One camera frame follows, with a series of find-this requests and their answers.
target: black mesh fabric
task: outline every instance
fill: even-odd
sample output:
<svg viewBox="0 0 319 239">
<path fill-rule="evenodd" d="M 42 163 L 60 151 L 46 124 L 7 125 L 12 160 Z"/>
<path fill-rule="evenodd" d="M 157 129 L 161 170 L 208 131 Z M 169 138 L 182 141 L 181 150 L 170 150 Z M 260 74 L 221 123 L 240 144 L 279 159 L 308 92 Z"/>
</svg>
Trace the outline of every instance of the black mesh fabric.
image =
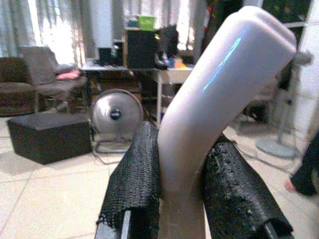
<svg viewBox="0 0 319 239">
<path fill-rule="evenodd" d="M 267 222 L 279 236 L 293 230 L 264 181 L 223 135 L 206 158 L 202 180 L 212 238 L 265 238 Z"/>
<path fill-rule="evenodd" d="M 130 148 L 110 177 L 98 223 L 120 229 L 125 211 L 132 210 L 132 231 L 141 233 L 140 238 L 157 236 L 160 192 L 157 136 L 155 126 L 147 121 L 140 124 Z"/>
</svg>

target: desk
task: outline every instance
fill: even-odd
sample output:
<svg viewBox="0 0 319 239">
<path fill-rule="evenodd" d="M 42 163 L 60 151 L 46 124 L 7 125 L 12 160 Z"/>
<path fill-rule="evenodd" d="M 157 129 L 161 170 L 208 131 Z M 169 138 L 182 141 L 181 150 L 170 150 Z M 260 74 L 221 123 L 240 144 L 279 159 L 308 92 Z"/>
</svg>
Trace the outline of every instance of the desk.
<svg viewBox="0 0 319 239">
<path fill-rule="evenodd" d="M 164 84 L 183 84 L 190 73 L 192 72 L 191 68 L 168 68 L 167 70 L 159 70 L 156 68 L 148 68 L 148 69 L 128 69 L 124 66 L 99 66 L 94 64 L 93 62 L 86 63 L 80 71 L 86 72 L 87 74 L 99 74 L 100 72 L 143 72 L 143 71 L 152 71 L 157 72 L 157 77 L 155 81 L 158 84 L 158 94 L 157 94 L 157 115 L 156 115 L 156 123 L 157 127 L 160 127 L 160 118 L 161 118 L 161 97 L 162 97 L 162 86 Z M 91 86 L 90 86 L 90 79 L 88 77 L 88 84 L 87 84 L 87 98 L 88 98 L 88 105 L 91 105 Z"/>
</svg>

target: green basket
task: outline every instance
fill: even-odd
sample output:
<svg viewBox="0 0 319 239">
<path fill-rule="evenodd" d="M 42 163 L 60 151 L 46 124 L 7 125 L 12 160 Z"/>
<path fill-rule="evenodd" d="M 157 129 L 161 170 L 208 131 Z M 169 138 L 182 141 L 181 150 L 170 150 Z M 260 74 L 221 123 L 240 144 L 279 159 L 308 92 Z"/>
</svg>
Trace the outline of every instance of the green basket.
<svg viewBox="0 0 319 239">
<path fill-rule="evenodd" d="M 139 16 L 139 28 L 142 31 L 154 31 L 155 29 L 155 20 L 154 16 Z"/>
</svg>

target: pink cushion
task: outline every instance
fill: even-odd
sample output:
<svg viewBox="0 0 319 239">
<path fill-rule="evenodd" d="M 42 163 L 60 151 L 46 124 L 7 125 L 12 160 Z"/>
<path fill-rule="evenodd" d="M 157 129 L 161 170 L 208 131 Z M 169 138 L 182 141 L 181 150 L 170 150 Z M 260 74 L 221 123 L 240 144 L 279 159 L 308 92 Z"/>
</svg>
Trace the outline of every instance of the pink cushion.
<svg viewBox="0 0 319 239">
<path fill-rule="evenodd" d="M 72 70 L 68 73 L 60 74 L 56 77 L 58 81 L 67 81 L 67 80 L 76 80 L 80 76 L 80 72 L 78 70 Z"/>
</svg>

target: person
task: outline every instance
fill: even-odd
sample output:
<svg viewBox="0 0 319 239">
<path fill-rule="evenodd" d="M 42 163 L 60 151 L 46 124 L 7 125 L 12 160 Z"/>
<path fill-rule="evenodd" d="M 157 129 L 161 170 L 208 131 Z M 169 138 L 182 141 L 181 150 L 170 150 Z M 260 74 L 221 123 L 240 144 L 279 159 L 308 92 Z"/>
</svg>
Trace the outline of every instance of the person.
<svg viewBox="0 0 319 239">
<path fill-rule="evenodd" d="M 285 188 L 305 196 L 319 193 L 319 131 L 306 149 L 301 166 L 285 182 Z"/>
</svg>

